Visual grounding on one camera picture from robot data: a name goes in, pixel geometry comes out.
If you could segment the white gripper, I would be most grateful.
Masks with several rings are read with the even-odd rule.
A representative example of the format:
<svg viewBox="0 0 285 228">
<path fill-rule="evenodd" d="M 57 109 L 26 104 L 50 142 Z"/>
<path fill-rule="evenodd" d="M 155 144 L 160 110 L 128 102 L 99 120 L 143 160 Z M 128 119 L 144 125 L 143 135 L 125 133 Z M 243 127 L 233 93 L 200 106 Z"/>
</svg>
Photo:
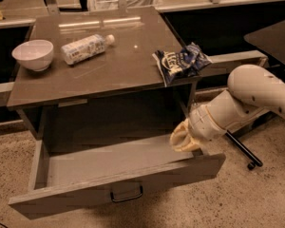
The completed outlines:
<svg viewBox="0 0 285 228">
<path fill-rule="evenodd" d="M 188 121 L 193 138 L 188 133 Z M 215 122 L 205 104 L 192 108 L 188 121 L 179 123 L 170 136 L 170 144 L 174 145 L 173 149 L 177 152 L 197 150 L 201 141 L 212 141 L 226 133 L 226 130 Z"/>
</svg>

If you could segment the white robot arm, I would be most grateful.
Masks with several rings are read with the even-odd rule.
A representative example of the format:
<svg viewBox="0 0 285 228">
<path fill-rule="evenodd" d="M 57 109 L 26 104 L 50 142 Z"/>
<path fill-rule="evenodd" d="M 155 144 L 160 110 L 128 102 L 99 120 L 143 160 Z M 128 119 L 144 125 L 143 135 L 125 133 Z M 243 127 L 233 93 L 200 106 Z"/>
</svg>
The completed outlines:
<svg viewBox="0 0 285 228">
<path fill-rule="evenodd" d="M 177 152 L 197 150 L 233 126 L 255 119 L 263 110 L 285 120 L 285 83 L 261 66 L 238 66 L 216 98 L 190 108 L 171 134 L 170 145 Z"/>
</svg>

